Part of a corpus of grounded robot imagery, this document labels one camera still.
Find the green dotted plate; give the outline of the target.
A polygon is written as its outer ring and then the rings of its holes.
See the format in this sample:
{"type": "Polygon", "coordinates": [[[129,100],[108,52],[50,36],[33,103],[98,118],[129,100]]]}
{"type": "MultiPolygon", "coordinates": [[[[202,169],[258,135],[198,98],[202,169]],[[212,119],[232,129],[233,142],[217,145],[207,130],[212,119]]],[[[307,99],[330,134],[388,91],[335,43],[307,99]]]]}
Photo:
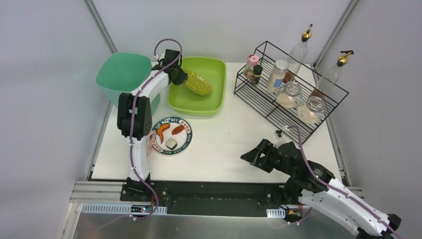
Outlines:
{"type": "Polygon", "coordinates": [[[192,92],[200,96],[209,96],[212,92],[211,84],[197,72],[185,70],[187,79],[184,81],[185,86],[192,92]]]}

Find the large glass jar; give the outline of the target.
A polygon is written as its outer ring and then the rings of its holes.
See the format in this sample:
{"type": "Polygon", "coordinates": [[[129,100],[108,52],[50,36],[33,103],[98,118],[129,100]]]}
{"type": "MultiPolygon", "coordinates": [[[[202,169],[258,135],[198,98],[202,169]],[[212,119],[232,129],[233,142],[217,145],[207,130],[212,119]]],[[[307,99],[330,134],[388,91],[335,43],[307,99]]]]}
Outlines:
{"type": "Polygon", "coordinates": [[[325,101],[318,96],[310,96],[307,100],[299,103],[297,116],[307,124],[316,124],[324,117],[325,101]]]}

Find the white plate teal rim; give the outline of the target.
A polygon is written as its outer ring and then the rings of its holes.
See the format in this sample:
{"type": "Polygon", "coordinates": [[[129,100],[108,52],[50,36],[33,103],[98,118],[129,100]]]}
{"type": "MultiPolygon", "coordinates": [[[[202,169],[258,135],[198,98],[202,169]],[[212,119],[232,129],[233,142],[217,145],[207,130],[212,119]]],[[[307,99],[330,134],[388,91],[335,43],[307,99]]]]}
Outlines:
{"type": "Polygon", "coordinates": [[[155,150],[157,153],[164,156],[175,156],[185,151],[189,147],[193,139],[193,129],[191,125],[185,119],[181,117],[173,116],[173,117],[166,117],[159,120],[153,125],[152,130],[156,132],[158,127],[164,123],[170,123],[171,127],[168,130],[164,131],[163,143],[160,143],[160,138],[156,134],[155,142],[153,143],[153,150],[155,150]],[[177,135],[172,135],[171,134],[172,130],[179,125],[183,125],[185,127],[185,130],[180,132],[177,135]],[[174,150],[169,150],[166,147],[166,142],[171,138],[174,139],[178,143],[177,148],[174,150]]]}

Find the glass jar beige contents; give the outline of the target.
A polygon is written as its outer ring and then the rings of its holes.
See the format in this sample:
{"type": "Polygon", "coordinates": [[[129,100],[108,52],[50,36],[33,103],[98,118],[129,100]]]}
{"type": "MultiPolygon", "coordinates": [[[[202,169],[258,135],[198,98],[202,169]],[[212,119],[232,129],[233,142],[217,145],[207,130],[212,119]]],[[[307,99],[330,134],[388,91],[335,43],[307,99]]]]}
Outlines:
{"type": "Polygon", "coordinates": [[[286,109],[298,106],[301,101],[302,87],[296,81],[287,82],[276,95],[276,102],[286,109]]]}

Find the pink white mug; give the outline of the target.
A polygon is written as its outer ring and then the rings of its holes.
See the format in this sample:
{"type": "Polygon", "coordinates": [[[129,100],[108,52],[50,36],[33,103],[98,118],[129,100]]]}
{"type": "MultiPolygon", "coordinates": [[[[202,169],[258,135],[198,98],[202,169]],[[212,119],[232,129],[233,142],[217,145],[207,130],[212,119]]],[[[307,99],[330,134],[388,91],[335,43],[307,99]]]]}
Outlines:
{"type": "Polygon", "coordinates": [[[147,143],[146,143],[146,155],[150,155],[153,150],[153,143],[155,142],[156,132],[154,130],[150,131],[147,135],[147,143]]]}

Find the pink lid spice jar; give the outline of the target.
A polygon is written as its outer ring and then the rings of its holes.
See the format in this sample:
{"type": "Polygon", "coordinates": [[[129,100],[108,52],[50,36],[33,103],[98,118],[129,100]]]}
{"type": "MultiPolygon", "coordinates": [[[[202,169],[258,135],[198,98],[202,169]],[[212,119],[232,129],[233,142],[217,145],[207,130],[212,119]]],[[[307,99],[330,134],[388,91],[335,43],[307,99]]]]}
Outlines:
{"type": "Polygon", "coordinates": [[[248,56],[248,59],[247,59],[247,62],[246,62],[246,65],[245,65],[244,71],[243,71],[244,76],[247,79],[252,79],[252,77],[253,77],[253,68],[254,68],[255,65],[258,64],[258,61],[259,61],[259,56],[258,55],[251,54],[251,55],[248,56]]]}

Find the white grain shaker jar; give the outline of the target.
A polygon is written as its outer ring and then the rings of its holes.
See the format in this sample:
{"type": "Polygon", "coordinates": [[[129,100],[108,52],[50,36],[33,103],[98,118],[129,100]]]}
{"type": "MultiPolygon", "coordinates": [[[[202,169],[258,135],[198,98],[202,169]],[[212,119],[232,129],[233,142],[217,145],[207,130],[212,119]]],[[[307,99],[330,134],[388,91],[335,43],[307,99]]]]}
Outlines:
{"type": "Polygon", "coordinates": [[[274,63],[272,72],[267,82],[267,90],[270,93],[277,93],[283,83],[284,77],[288,71],[289,64],[285,60],[277,60],[274,63]]]}

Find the small black cap spice bottle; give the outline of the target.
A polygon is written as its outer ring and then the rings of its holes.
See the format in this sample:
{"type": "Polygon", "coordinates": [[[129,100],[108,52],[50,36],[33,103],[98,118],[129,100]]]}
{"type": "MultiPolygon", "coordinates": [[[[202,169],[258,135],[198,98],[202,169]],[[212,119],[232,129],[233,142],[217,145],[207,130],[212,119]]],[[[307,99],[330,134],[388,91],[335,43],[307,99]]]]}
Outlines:
{"type": "Polygon", "coordinates": [[[253,85],[257,86],[259,84],[262,71],[263,71],[263,67],[259,64],[253,67],[252,78],[251,78],[251,83],[253,85]]]}

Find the oil bottle gold spout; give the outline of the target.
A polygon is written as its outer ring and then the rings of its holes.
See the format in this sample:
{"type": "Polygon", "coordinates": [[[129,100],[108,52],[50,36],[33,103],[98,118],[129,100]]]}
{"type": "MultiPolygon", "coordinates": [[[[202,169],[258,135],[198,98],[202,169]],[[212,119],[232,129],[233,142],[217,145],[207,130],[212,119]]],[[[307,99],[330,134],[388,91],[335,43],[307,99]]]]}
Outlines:
{"type": "Polygon", "coordinates": [[[337,83],[341,74],[342,68],[349,62],[350,55],[354,54],[353,50],[341,51],[335,65],[330,67],[319,79],[315,89],[312,91],[310,96],[317,96],[324,98],[328,96],[331,88],[337,83]]]}

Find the tall oil bottle gold pump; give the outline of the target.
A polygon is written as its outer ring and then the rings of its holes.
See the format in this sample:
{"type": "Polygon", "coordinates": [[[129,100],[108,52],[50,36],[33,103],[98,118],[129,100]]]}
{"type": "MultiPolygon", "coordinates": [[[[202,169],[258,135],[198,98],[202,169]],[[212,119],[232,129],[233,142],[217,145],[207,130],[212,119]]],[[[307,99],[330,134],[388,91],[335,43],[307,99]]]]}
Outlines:
{"type": "Polygon", "coordinates": [[[290,51],[287,62],[289,64],[288,71],[285,74],[283,83],[294,80],[295,76],[299,72],[302,63],[309,51],[308,41],[312,37],[312,27],[313,24],[310,24],[306,31],[302,33],[301,40],[296,44],[290,51]]]}

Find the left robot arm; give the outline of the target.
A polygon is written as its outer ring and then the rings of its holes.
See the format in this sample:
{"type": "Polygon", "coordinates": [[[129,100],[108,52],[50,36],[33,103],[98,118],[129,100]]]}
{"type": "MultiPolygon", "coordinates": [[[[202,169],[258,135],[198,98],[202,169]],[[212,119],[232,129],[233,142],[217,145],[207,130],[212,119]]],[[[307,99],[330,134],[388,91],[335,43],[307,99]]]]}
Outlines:
{"type": "Polygon", "coordinates": [[[158,63],[150,66],[148,77],[130,93],[121,93],[118,100],[117,127],[126,139],[129,151],[129,175],[122,189],[124,200],[147,201],[154,197],[148,183],[148,135],[152,129],[151,102],[169,84],[179,85],[187,79],[182,70],[182,52],[167,49],[158,63]]]}

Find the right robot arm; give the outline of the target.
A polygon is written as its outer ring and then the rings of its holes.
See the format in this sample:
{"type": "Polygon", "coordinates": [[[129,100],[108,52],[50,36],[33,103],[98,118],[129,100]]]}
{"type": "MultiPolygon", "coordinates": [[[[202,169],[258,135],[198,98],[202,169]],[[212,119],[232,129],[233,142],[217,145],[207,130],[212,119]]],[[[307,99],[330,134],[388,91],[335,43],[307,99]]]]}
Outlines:
{"type": "Polygon", "coordinates": [[[336,221],[358,239],[390,239],[402,219],[373,208],[319,163],[305,160],[293,142],[275,146],[263,139],[242,160],[270,173],[289,176],[282,192],[336,221]]]}

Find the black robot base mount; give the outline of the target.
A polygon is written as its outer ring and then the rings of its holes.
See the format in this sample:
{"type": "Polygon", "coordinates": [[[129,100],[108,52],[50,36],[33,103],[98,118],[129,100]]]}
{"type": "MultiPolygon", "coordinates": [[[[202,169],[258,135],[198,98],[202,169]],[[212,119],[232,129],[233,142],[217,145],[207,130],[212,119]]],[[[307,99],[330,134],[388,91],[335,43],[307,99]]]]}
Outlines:
{"type": "Polygon", "coordinates": [[[297,197],[281,183],[151,181],[149,186],[127,179],[120,200],[165,207],[168,214],[265,217],[269,209],[298,211],[297,197]]]}

